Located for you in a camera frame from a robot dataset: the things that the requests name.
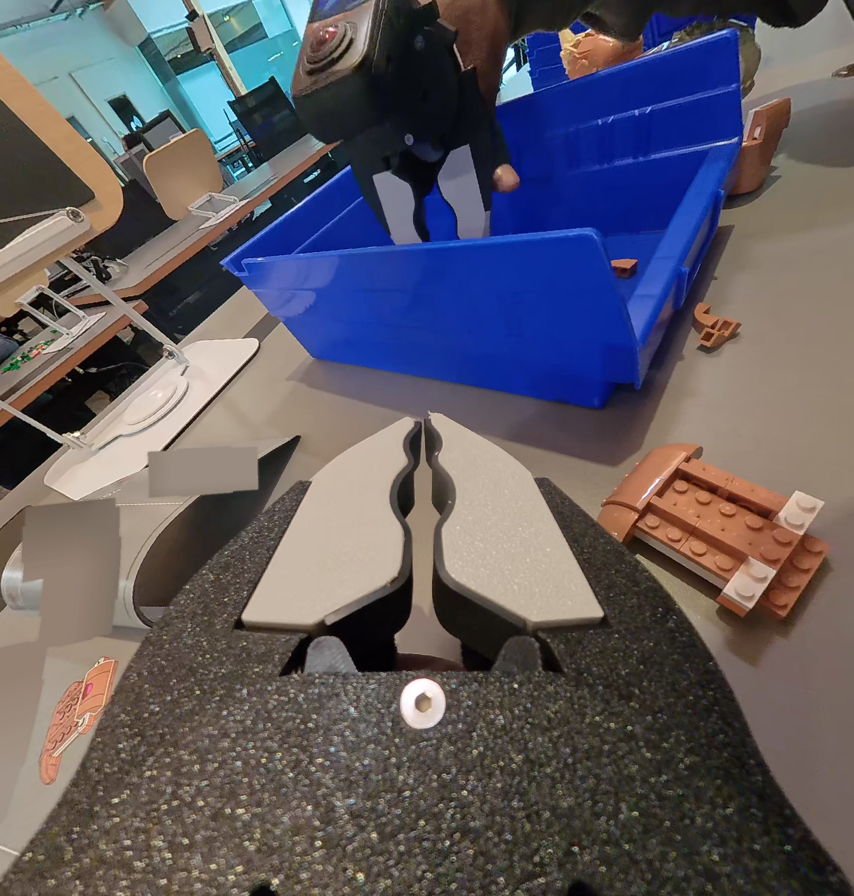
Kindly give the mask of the grey desk wooden edge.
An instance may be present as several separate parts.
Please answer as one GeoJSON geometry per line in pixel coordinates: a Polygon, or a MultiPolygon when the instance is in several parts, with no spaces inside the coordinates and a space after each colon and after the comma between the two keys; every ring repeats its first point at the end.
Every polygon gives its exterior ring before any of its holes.
{"type": "Polygon", "coordinates": [[[202,228],[202,218],[191,214],[185,216],[129,253],[124,259],[126,268],[113,276],[108,288],[123,299],[140,297],[231,230],[243,218],[251,215],[255,208],[268,201],[335,147],[335,143],[323,144],[310,135],[296,141],[227,188],[227,194],[240,201],[229,208],[229,214],[225,218],[211,227],[202,228]]]}
{"type": "MultiPolygon", "coordinates": [[[[25,409],[50,386],[60,381],[74,367],[81,365],[88,356],[130,325],[130,318],[112,306],[97,308],[97,311],[100,313],[92,315],[93,325],[69,342],[65,348],[51,354],[40,354],[26,364],[21,364],[18,369],[8,372],[4,371],[4,365],[1,366],[0,400],[16,409],[25,409]]],[[[20,352],[29,351],[35,344],[52,339],[49,330],[50,328],[38,333],[28,346],[9,357],[7,364],[20,352]]],[[[0,428],[10,418],[11,415],[0,408],[0,428]]]]}

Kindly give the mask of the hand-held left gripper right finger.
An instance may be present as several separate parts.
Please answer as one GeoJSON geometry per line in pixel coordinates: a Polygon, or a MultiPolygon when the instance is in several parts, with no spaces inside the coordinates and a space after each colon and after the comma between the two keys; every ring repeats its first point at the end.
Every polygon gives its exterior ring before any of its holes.
{"type": "Polygon", "coordinates": [[[433,413],[425,450],[440,514],[433,606],[468,648],[593,625],[604,612],[535,479],[494,442],[433,413]]]}

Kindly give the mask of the tan lego figure part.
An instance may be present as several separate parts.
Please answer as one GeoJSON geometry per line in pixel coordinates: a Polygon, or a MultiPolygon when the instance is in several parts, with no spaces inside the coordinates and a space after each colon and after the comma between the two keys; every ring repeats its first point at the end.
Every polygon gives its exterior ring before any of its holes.
{"type": "Polygon", "coordinates": [[[588,29],[575,33],[567,28],[558,32],[560,59],[569,80],[601,72],[639,58],[644,39],[624,42],[588,29]]]}

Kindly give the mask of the scattered green lego pieces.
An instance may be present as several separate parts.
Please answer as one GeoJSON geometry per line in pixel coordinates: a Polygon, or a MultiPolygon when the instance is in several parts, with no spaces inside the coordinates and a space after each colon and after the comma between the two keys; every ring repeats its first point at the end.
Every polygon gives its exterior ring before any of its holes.
{"type": "Polygon", "coordinates": [[[8,373],[12,371],[17,371],[25,364],[29,364],[30,361],[34,360],[36,357],[44,354],[52,347],[52,345],[57,342],[56,338],[48,339],[43,342],[36,342],[33,345],[26,346],[18,353],[15,353],[7,361],[0,366],[1,373],[8,373]]]}

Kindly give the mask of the wooden chair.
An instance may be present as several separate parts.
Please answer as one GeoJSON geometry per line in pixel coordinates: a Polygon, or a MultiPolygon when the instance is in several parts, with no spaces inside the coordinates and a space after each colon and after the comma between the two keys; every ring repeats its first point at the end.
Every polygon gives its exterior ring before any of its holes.
{"type": "Polygon", "coordinates": [[[148,153],[143,170],[155,198],[173,221],[185,218],[191,206],[224,188],[216,153],[200,129],[190,130],[148,153]]]}

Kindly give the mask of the white stand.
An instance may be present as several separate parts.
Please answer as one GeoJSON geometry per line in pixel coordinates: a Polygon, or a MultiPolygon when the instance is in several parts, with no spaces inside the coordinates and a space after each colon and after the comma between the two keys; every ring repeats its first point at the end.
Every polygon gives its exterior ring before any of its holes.
{"type": "Polygon", "coordinates": [[[16,304],[39,324],[51,330],[50,337],[42,340],[40,349],[30,350],[30,353],[35,353],[35,357],[66,349],[106,315],[105,311],[89,315],[48,287],[41,286],[31,288],[17,299],[16,304]]]}

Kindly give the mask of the lego instruction booklet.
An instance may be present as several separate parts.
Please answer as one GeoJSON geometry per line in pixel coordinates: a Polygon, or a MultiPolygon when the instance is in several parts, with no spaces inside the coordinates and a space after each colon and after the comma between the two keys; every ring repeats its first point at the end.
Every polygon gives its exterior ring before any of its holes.
{"type": "Polygon", "coordinates": [[[152,497],[148,469],[85,498],[18,511],[0,530],[0,874],[60,798],[119,677],[189,579],[272,500],[300,437],[216,448],[252,469],[152,497]]]}

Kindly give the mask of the brown lego figure body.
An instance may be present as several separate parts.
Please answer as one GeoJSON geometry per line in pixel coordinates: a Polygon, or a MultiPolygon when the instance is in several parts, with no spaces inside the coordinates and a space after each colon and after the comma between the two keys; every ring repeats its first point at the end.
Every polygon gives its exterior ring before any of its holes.
{"type": "Polygon", "coordinates": [[[790,121],[790,97],[773,99],[750,110],[728,190],[729,197],[746,196],[764,185],[782,134],[790,121]]]}

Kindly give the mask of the white lamp stand base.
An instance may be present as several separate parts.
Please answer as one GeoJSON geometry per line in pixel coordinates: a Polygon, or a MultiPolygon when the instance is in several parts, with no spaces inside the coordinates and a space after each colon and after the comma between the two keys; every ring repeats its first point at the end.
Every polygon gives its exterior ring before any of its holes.
{"type": "MultiPolygon", "coordinates": [[[[38,218],[0,248],[0,285],[39,264],[56,249],[65,249],[89,230],[89,220],[74,207],[0,218],[0,226],[38,218]]],[[[160,342],[164,362],[139,385],[109,422],[89,434],[58,434],[0,399],[0,409],[23,420],[67,447],[44,477],[47,487],[79,501],[140,472],[148,454],[164,450],[229,384],[259,350],[255,338],[194,342],[186,349],[172,342],[141,313],[117,296],[96,275],[67,256],[61,263],[80,281],[160,342]]]]}

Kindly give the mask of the person's right hand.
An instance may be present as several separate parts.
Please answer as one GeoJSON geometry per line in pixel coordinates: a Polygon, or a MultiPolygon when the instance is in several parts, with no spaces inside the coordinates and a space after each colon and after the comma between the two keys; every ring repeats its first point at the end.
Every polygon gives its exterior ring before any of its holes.
{"type": "Polygon", "coordinates": [[[438,2],[441,18],[456,30],[462,62],[476,72],[493,124],[509,46],[536,31],[568,28],[590,5],[590,1],[438,2]]]}

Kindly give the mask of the wood framed black panel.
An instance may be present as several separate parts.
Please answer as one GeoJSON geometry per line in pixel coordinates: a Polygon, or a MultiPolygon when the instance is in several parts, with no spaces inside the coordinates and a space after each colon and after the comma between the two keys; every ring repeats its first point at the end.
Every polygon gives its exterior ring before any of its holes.
{"type": "Polygon", "coordinates": [[[0,53],[0,316],[123,205],[108,162],[0,53]]]}

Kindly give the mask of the brown lego assembly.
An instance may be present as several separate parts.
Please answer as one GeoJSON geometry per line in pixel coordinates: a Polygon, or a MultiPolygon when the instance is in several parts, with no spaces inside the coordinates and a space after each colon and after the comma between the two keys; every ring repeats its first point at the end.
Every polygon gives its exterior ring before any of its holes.
{"type": "Polygon", "coordinates": [[[829,553],[810,532],[823,501],[801,491],[785,497],[701,455],[687,442],[645,454],[602,502],[598,524],[718,586],[717,603],[735,615],[786,618],[829,553]]]}

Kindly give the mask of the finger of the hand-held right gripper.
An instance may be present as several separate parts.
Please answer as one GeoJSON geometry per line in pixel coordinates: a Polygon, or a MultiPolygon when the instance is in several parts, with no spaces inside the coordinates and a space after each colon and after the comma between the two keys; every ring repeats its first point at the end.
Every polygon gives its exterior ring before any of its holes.
{"type": "Polygon", "coordinates": [[[433,169],[397,167],[374,174],[372,182],[393,244],[429,243],[424,202],[433,189],[433,169]]]}
{"type": "Polygon", "coordinates": [[[459,239],[490,234],[490,154],[481,143],[450,149],[437,174],[437,185],[455,217],[459,239]]]}

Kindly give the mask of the person's right forearm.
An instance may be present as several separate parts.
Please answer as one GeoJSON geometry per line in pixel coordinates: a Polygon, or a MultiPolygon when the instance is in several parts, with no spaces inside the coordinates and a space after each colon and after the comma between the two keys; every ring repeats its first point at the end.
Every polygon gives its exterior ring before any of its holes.
{"type": "Polygon", "coordinates": [[[556,2],[543,29],[561,30],[574,21],[616,39],[637,39],[656,14],[670,18],[754,17],[776,29],[808,25],[827,1],[590,1],[556,2]]]}

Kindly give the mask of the dark olive cloth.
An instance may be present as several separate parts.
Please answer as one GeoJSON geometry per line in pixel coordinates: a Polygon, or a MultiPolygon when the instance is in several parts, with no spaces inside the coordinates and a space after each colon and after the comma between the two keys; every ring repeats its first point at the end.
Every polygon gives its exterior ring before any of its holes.
{"type": "Polygon", "coordinates": [[[761,49],[757,44],[755,31],[744,22],[738,22],[735,29],[739,34],[740,81],[742,97],[749,95],[754,86],[761,63],[761,49]]]}

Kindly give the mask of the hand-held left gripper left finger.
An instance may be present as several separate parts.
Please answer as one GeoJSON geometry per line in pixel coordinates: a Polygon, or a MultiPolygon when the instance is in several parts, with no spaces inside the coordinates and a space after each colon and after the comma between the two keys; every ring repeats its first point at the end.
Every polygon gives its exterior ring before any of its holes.
{"type": "Polygon", "coordinates": [[[310,481],[242,611],[246,629],[317,636],[362,624],[382,640],[412,604],[413,473],[421,421],[403,418],[310,481]]]}

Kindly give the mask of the black office chair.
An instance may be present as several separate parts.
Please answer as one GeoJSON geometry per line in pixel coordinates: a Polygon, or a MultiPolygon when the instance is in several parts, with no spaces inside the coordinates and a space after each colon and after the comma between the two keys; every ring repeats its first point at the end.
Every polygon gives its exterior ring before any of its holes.
{"type": "Polygon", "coordinates": [[[228,106],[263,161],[276,157],[308,135],[293,103],[274,76],[242,96],[229,99],[228,106]]]}

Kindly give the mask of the blue plastic bin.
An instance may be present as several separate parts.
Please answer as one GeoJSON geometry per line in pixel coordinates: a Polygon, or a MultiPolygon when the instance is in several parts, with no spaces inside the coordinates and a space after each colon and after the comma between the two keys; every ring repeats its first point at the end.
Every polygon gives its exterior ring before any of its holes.
{"type": "Polygon", "coordinates": [[[223,266],[313,358],[600,409],[641,387],[713,239],[743,134],[738,35],[497,110],[521,185],[490,237],[457,241],[433,192],[443,241],[392,245],[346,168],[223,266]]]}

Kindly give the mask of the brown lego arch piece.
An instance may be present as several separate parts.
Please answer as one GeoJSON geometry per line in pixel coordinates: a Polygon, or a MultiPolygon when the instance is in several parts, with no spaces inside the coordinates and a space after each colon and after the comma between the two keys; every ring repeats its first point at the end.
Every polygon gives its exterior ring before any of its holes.
{"type": "Polygon", "coordinates": [[[714,315],[711,305],[699,302],[693,309],[692,328],[699,335],[698,348],[715,350],[733,339],[742,324],[734,319],[714,315]]]}

